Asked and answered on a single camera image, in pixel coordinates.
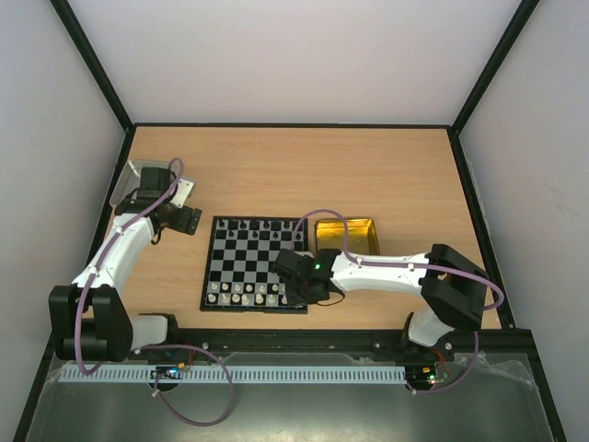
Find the gold metal tin box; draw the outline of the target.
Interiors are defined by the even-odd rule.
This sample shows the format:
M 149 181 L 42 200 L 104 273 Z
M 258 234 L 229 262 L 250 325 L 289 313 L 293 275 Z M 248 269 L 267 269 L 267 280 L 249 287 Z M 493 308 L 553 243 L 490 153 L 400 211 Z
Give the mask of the gold metal tin box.
M 380 248 L 372 218 L 347 218 L 348 250 L 351 253 L 379 255 Z M 343 249 L 344 226 L 337 218 L 319 219 L 315 223 L 315 245 L 321 249 Z

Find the silver metal tin lid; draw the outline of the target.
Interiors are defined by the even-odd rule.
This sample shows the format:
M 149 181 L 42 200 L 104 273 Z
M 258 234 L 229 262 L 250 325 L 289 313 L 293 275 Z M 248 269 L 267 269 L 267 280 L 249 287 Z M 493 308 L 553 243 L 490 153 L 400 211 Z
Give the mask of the silver metal tin lid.
M 126 195 L 139 186 L 141 172 L 145 167 L 171 169 L 174 173 L 179 172 L 179 163 L 177 161 L 170 163 L 169 161 L 128 160 L 112 191 L 110 197 L 110 206 L 112 208 L 115 208 Z

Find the black silver chess board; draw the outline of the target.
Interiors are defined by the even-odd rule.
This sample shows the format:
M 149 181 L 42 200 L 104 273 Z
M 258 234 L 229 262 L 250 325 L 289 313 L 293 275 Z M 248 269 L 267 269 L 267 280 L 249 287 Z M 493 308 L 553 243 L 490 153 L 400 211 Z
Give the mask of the black silver chess board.
M 226 221 L 226 229 L 220 229 L 218 223 L 221 220 Z M 238 221 L 238 229 L 230 229 L 229 222 Z M 247 223 L 247 230 L 239 229 L 239 221 L 244 220 Z M 251 230 L 249 223 L 251 220 L 258 220 L 260 228 Z M 277 232 L 280 237 L 272 239 L 272 231 L 269 240 L 262 240 L 260 232 L 264 221 L 279 221 L 281 229 Z M 291 222 L 292 233 L 290 240 L 282 240 L 283 221 Z M 213 217 L 213 224 L 210 236 L 207 263 L 205 267 L 200 310 L 218 311 L 218 312 L 265 312 L 265 313 L 293 313 L 306 314 L 307 307 L 290 307 L 281 304 L 281 298 L 284 296 L 284 283 L 275 274 L 271 272 L 271 265 L 275 261 L 281 249 L 294 249 L 296 251 L 308 250 L 308 223 L 305 221 L 302 226 L 296 224 L 299 221 L 297 217 L 260 217 L 260 216 L 220 216 Z M 235 231 L 233 238 L 227 237 L 228 230 Z M 250 239 L 249 232 L 258 231 L 257 239 Z M 278 284 L 279 293 L 274 294 L 271 286 Z M 221 305 L 219 297 L 222 293 L 248 295 L 250 304 L 248 306 L 240 305 Z M 217 303 L 212 305 L 208 303 L 207 296 L 216 294 Z M 255 295 L 262 294 L 265 296 L 265 304 L 257 306 L 255 304 Z M 266 303 L 267 295 L 277 296 L 277 305 L 268 306 Z

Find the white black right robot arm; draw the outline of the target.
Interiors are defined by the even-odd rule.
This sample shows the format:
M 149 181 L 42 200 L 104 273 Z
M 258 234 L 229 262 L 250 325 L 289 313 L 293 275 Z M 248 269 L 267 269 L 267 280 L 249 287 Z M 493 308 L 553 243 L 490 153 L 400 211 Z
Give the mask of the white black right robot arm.
M 359 290 L 420 297 L 426 308 L 409 315 L 401 338 L 403 354 L 419 361 L 453 331 L 477 332 L 482 325 L 488 275 L 457 250 L 434 244 L 410 256 L 361 255 L 339 249 L 317 253 L 282 249 L 271 272 L 284 282 L 287 304 L 308 306 Z

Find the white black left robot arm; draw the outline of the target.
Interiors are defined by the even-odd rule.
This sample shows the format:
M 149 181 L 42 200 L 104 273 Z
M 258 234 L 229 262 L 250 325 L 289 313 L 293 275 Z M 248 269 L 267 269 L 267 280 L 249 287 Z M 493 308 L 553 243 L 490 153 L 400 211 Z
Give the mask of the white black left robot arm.
M 121 362 L 166 341 L 174 316 L 131 317 L 122 296 L 138 258 L 147 246 L 159 243 L 164 230 L 195 233 L 202 212 L 187 204 L 194 185 L 178 157 L 127 162 L 110 196 L 114 217 L 109 233 L 82 273 L 49 295 L 58 358 L 76 362 L 89 376 L 104 363 Z

